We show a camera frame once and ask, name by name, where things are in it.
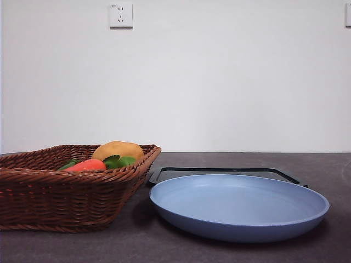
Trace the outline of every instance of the gray countertop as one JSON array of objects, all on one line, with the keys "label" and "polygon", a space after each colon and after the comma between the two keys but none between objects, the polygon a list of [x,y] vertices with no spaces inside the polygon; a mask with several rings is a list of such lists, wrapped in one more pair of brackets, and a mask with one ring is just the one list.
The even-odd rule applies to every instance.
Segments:
[{"label": "gray countertop", "polygon": [[324,195],[330,210],[315,229],[291,240],[226,243],[165,222],[146,183],[101,232],[0,232],[0,262],[350,262],[351,153],[161,153],[153,168],[159,166],[276,168]]}]

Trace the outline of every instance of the electrical outlet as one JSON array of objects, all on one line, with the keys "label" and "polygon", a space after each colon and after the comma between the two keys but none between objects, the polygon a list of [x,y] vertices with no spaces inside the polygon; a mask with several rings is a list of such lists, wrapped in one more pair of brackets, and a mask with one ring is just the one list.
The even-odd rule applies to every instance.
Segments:
[{"label": "electrical outlet", "polygon": [[112,3],[109,5],[110,28],[133,27],[133,4]]},{"label": "electrical outlet", "polygon": [[347,3],[345,8],[345,26],[351,28],[351,3]]}]

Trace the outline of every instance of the woven texture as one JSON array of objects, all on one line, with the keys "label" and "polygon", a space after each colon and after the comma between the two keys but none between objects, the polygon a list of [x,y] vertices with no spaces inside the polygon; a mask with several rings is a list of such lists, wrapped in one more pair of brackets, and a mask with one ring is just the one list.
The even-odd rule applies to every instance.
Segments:
[{"label": "woven texture", "polygon": [[145,177],[161,148],[115,170],[57,171],[85,161],[100,145],[60,145],[0,157],[0,230],[92,232],[108,227]]}]

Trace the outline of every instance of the plate rim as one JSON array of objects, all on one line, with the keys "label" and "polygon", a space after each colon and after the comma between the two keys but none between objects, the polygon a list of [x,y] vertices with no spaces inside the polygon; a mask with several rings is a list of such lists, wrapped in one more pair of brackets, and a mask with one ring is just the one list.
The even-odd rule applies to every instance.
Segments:
[{"label": "plate rim", "polygon": [[[317,213],[317,214],[315,214],[313,216],[310,216],[308,218],[305,218],[305,219],[292,220],[292,221],[287,221],[287,222],[278,222],[278,223],[266,223],[266,224],[229,224],[229,223],[215,222],[215,221],[210,221],[210,220],[194,218],[194,217],[191,217],[191,216],[175,213],[175,212],[173,212],[173,211],[171,211],[169,209],[166,209],[166,208],[158,205],[155,202],[155,200],[152,198],[152,193],[154,192],[155,188],[158,185],[169,183],[169,181],[172,181],[172,180],[185,180],[186,178],[193,178],[193,177],[199,177],[199,176],[200,177],[214,176],[214,175],[215,176],[218,176],[218,175],[229,176],[229,177],[235,176],[235,177],[241,177],[241,178],[248,178],[249,180],[271,180],[271,181],[276,181],[279,184],[289,184],[289,185],[291,185],[291,187],[301,187],[302,189],[304,189],[303,191],[310,191],[313,194],[319,196],[324,201],[325,206],[324,206],[324,208],[323,208],[323,210],[321,212],[319,212],[319,213]],[[165,211],[167,211],[169,213],[172,213],[172,214],[175,214],[175,215],[178,215],[178,216],[182,216],[182,217],[187,218],[187,219],[198,220],[198,221],[202,221],[202,222],[206,222],[206,223],[210,223],[210,224],[220,224],[220,225],[225,225],[225,226],[237,226],[237,227],[278,227],[278,226],[296,225],[296,224],[309,222],[309,221],[318,219],[318,218],[324,216],[328,212],[328,210],[330,208],[330,203],[327,200],[327,198],[324,197],[322,194],[320,194],[320,193],[318,193],[318,192],[316,192],[316,191],[314,191],[314,190],[312,190],[310,188],[306,188],[306,187],[301,186],[301,185],[296,185],[296,184],[293,184],[291,182],[285,182],[285,181],[281,181],[281,180],[277,180],[277,179],[263,178],[263,177],[249,176],[249,175],[240,175],[240,174],[197,174],[197,175],[189,175],[189,176],[182,176],[182,177],[177,177],[177,178],[171,178],[171,179],[159,182],[158,184],[154,185],[150,189],[149,198],[151,199],[151,201],[153,202],[154,205],[160,207],[161,209],[163,209],[163,210],[165,210]]]}]

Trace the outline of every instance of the orange carrot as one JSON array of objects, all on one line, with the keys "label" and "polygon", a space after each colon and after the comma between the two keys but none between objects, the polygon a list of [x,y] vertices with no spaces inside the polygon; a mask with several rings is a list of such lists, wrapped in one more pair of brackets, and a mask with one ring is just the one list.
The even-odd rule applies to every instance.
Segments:
[{"label": "orange carrot", "polygon": [[86,170],[106,170],[106,165],[98,159],[88,159],[84,162],[77,163],[64,171],[86,171]]}]

